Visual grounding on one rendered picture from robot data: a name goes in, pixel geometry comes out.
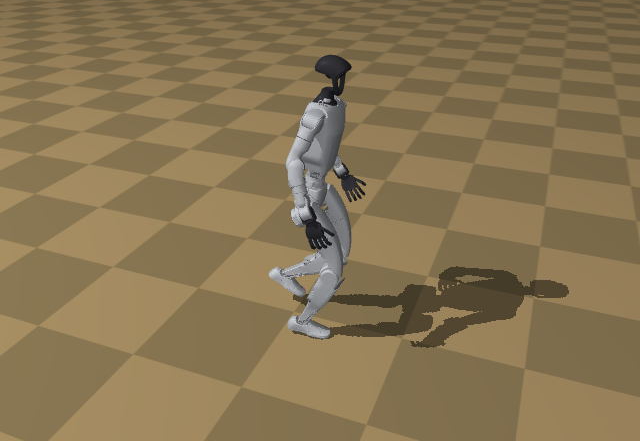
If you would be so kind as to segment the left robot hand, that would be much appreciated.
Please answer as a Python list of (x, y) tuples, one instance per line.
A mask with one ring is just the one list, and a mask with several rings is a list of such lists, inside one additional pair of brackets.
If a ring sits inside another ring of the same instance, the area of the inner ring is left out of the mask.
[[(342, 188), (343, 188), (343, 190), (345, 191), (345, 193), (346, 193), (346, 195), (347, 195), (347, 197), (348, 197), (349, 201), (350, 201), (350, 202), (352, 202), (351, 197), (350, 197), (350, 195), (349, 195), (348, 191), (350, 191), (350, 193), (351, 193), (351, 195), (352, 195), (353, 199), (354, 199), (355, 201), (357, 201), (357, 199), (356, 199), (356, 197), (355, 197), (355, 195), (354, 195), (354, 193), (353, 193), (353, 191), (352, 191), (352, 190), (354, 190), (354, 192), (356, 193), (356, 195), (358, 196), (358, 198), (359, 198), (359, 199), (361, 199), (361, 196), (360, 196), (360, 194), (358, 193), (358, 191), (356, 190), (356, 187), (357, 187), (357, 189), (358, 189), (358, 190), (359, 190), (363, 195), (365, 195), (365, 193), (364, 193), (364, 192), (363, 192), (363, 190), (358, 186), (358, 183), (357, 183), (357, 182), (361, 183), (361, 184), (362, 184), (362, 185), (364, 185), (364, 186), (366, 186), (366, 183), (365, 183), (365, 182), (363, 182), (363, 181), (361, 181), (361, 180), (360, 180), (360, 179), (358, 179), (358, 178), (355, 178), (353, 175), (349, 175), (349, 170), (347, 169), (347, 167), (345, 166), (345, 164), (344, 164), (344, 163), (342, 163), (342, 164), (343, 164), (344, 168), (346, 169), (346, 171), (345, 171), (344, 173), (342, 173), (341, 175), (338, 175), (338, 174), (336, 173), (336, 171), (334, 170), (334, 168), (333, 168), (333, 171), (334, 171), (334, 173), (336, 174), (336, 176), (338, 177), (338, 179), (341, 179), (341, 185), (342, 185)], [(357, 182), (356, 182), (356, 181), (357, 181)]]

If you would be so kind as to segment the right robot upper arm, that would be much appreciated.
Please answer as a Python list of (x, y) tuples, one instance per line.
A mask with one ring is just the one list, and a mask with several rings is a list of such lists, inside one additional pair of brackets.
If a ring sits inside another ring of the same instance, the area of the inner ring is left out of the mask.
[(324, 118), (325, 113), (315, 108), (304, 113), (300, 120), (297, 136), (286, 160), (287, 171), (289, 163), (293, 160), (298, 160), (303, 164), (304, 172), (305, 164), (301, 157), (309, 150), (314, 137), (321, 131), (324, 125)]

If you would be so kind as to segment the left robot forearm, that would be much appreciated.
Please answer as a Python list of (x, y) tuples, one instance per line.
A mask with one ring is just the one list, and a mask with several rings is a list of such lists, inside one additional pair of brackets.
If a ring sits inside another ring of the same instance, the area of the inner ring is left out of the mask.
[(344, 168), (341, 158), (339, 157), (339, 155), (337, 155), (336, 157), (336, 161), (335, 164), (333, 166), (334, 170), (336, 171), (336, 173), (338, 175), (341, 175), (342, 173), (344, 173), (346, 171), (346, 169)]

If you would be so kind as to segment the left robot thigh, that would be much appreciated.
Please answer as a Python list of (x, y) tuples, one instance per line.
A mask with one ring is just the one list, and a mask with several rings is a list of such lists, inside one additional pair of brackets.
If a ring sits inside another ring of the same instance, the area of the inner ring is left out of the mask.
[(327, 207), (324, 209), (324, 212), (334, 226), (339, 238), (344, 264), (349, 256), (351, 248), (351, 226), (346, 207), (339, 193), (332, 184), (327, 184), (327, 194), (320, 207), (326, 205)]

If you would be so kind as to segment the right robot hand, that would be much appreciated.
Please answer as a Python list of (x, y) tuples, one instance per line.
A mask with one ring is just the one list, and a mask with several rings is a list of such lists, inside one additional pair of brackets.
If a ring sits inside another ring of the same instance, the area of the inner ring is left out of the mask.
[[(316, 221), (317, 217), (316, 217), (316, 214), (315, 214), (315, 212), (314, 212), (314, 210), (313, 210), (313, 208), (312, 208), (311, 206), (309, 207), (309, 210), (310, 210), (310, 213), (311, 213), (311, 215), (312, 215), (312, 218), (311, 218), (311, 219), (309, 219), (309, 220), (306, 220), (306, 221), (303, 221), (303, 220), (301, 219), (301, 221), (302, 221), (302, 223), (303, 223), (303, 224), (305, 224), (305, 225), (306, 225), (306, 230), (305, 230), (305, 232), (306, 232), (306, 236), (307, 236), (307, 238), (308, 238), (308, 240), (309, 240), (310, 247), (311, 247), (312, 249), (314, 249), (314, 250), (316, 249), (316, 247), (317, 247), (317, 249), (319, 249), (319, 250), (320, 250), (320, 249), (322, 249), (322, 247), (323, 247), (324, 249), (326, 249), (326, 248), (327, 248), (327, 245), (331, 246), (331, 245), (332, 245), (332, 243), (330, 243), (330, 242), (327, 240), (327, 238), (324, 236), (324, 232), (326, 232), (326, 233), (327, 233), (327, 234), (329, 234), (330, 236), (334, 236), (334, 233), (332, 233), (332, 232), (330, 232), (329, 230), (327, 230), (327, 229), (323, 228), (323, 227), (321, 226), (321, 223), (319, 223), (319, 222), (317, 222), (317, 221)], [(300, 216), (300, 215), (299, 215), (299, 216)], [(301, 217), (300, 217), (300, 218), (301, 218)], [(325, 245), (325, 244), (323, 243), (323, 241), (322, 241), (321, 237), (322, 237), (322, 239), (324, 240), (324, 242), (325, 242), (327, 245)], [(312, 242), (312, 239), (313, 239), (313, 241), (314, 241), (314, 243), (315, 243), (315, 246), (314, 246), (314, 244), (313, 244), (313, 242)], [(319, 243), (320, 243), (320, 245), (321, 245), (322, 247), (318, 244), (317, 239), (318, 239), (318, 241), (319, 241)]]

